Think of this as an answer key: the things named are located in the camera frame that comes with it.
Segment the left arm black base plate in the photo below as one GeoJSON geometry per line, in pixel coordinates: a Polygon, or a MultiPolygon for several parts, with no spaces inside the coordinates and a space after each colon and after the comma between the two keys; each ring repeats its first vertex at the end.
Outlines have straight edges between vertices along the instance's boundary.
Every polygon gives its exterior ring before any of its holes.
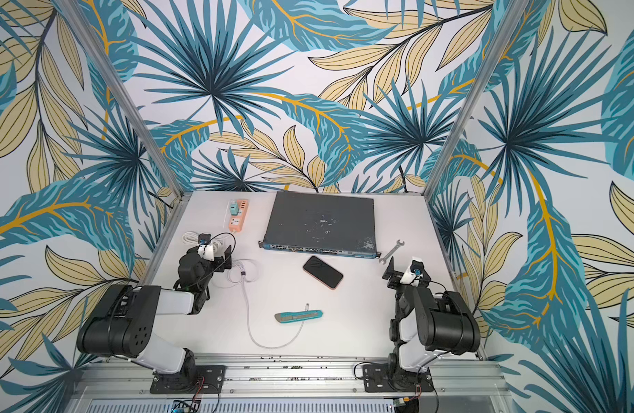
{"type": "Polygon", "coordinates": [[[157,395],[174,394],[218,394],[225,380],[227,367],[224,365],[196,366],[188,372],[174,374],[155,373],[150,393],[157,395]]]}

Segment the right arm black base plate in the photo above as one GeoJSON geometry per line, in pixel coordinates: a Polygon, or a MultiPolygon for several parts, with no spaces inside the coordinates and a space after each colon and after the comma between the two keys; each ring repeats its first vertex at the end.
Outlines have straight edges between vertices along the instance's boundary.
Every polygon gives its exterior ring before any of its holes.
{"type": "Polygon", "coordinates": [[[408,372],[400,368],[392,370],[389,364],[364,362],[355,367],[355,376],[363,382],[367,393],[433,392],[430,371],[408,372]]]}

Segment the black phone pink case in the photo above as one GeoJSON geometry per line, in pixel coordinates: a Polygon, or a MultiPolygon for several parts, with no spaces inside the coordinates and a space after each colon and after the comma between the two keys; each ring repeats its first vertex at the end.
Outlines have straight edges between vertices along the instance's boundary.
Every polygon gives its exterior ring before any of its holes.
{"type": "Polygon", "coordinates": [[[316,256],[311,256],[303,265],[303,270],[330,289],[335,289],[344,275],[316,256]]]}

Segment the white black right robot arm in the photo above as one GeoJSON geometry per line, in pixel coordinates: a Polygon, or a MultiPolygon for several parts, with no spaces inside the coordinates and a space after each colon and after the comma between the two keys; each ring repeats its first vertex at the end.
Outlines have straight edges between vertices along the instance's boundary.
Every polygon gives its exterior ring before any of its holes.
{"type": "Polygon", "coordinates": [[[422,260],[414,258],[404,271],[394,268],[394,259],[382,258],[382,279],[395,292],[394,317],[389,338],[394,345],[388,356],[385,382],[396,391],[408,391],[427,380],[430,365],[445,356],[478,351],[480,327],[456,291],[434,293],[432,280],[422,260]]]}

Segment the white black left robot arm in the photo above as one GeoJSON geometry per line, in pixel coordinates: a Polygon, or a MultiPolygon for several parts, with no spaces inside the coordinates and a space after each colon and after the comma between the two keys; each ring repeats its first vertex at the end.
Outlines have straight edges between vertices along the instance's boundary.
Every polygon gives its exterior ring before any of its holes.
{"type": "Polygon", "coordinates": [[[195,316],[210,299],[213,275],[232,268],[233,247],[217,256],[209,244],[189,249],[179,260],[179,279],[161,286],[113,286],[80,327],[77,349],[91,356],[115,357],[153,373],[153,394],[187,394],[222,390],[226,368],[200,366],[193,351],[154,333],[158,316],[195,316]]]}

